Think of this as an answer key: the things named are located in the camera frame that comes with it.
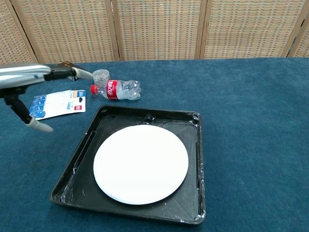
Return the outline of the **woven rattan folding screen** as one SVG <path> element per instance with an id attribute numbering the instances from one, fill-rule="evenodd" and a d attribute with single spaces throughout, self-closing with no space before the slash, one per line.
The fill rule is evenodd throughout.
<path id="1" fill-rule="evenodd" d="M 309 58 L 309 0 L 0 0 L 0 64 Z"/>

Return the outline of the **blue velvet tablecloth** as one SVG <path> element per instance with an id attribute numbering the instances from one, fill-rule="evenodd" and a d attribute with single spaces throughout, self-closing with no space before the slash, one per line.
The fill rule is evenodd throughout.
<path id="1" fill-rule="evenodd" d="M 121 217 L 50 202 L 97 109 L 27 127 L 0 100 L 0 232 L 309 232 L 309 58 L 83 63 L 138 80 L 115 105 L 199 112 L 206 217 L 197 226 Z"/>

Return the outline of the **clear plastic cup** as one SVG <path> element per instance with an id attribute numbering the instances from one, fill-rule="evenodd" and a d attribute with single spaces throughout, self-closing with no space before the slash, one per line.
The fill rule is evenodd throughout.
<path id="1" fill-rule="evenodd" d="M 103 87 L 106 85 L 107 81 L 110 79 L 110 73 L 106 69 L 99 69 L 93 73 L 93 81 L 95 85 Z"/>

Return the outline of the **small black carton box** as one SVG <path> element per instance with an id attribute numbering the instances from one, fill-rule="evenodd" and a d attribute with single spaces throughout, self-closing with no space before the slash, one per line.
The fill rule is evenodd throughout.
<path id="1" fill-rule="evenodd" d="M 71 63 L 69 61 L 64 61 L 62 63 L 59 63 L 56 65 L 57 68 L 70 68 L 72 72 L 74 72 L 74 75 L 67 75 L 66 78 L 72 80 L 72 81 L 77 81 L 78 79 L 83 79 L 83 74 L 78 74 L 78 72 L 80 70 L 83 70 L 84 69 L 77 65 L 77 64 L 74 64 L 74 63 Z"/>

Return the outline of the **clear cola bottle red label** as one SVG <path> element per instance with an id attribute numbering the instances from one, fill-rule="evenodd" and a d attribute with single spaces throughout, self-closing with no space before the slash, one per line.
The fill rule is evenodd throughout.
<path id="1" fill-rule="evenodd" d="M 140 82 L 135 80 L 108 80 L 103 87 L 91 85 L 90 92 L 109 100 L 134 101 L 141 97 Z"/>

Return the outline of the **white round plate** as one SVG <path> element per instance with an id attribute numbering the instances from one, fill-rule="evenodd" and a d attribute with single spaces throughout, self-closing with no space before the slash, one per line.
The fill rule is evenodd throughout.
<path id="1" fill-rule="evenodd" d="M 189 167 L 184 143 L 167 129 L 137 125 L 110 135 L 94 157 L 99 188 L 130 205 L 158 202 L 183 183 Z"/>

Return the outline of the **black square plastic tray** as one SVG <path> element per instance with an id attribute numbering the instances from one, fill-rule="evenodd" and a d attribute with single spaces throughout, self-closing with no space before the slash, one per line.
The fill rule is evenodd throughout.
<path id="1" fill-rule="evenodd" d="M 201 115 L 194 111 L 101 106 L 55 184 L 51 202 L 145 220 L 200 224 L 206 215 L 201 122 Z M 181 186 L 167 198 L 146 205 L 113 200 L 98 187 L 93 174 L 99 146 L 114 132 L 135 125 L 158 126 L 174 133 L 185 145 L 189 158 L 188 173 Z"/>

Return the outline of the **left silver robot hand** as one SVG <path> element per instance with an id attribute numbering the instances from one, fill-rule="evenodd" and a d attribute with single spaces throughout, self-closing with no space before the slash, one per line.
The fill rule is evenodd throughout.
<path id="1" fill-rule="evenodd" d="M 93 74 L 84 69 L 78 74 L 83 74 L 83 79 L 92 80 Z M 30 116 L 28 108 L 19 99 L 30 85 L 45 81 L 65 79 L 67 75 L 74 75 L 70 68 L 57 68 L 56 65 L 39 64 L 33 62 L 17 62 L 0 65 L 0 99 L 4 99 L 6 105 L 28 127 L 43 131 L 53 132 L 53 129 Z"/>

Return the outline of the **white and blue packet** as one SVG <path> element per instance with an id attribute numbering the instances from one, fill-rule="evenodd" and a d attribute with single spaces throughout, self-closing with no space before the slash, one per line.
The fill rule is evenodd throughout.
<path id="1" fill-rule="evenodd" d="M 34 97 L 29 114 L 36 120 L 83 113 L 86 111 L 86 91 L 66 90 Z"/>

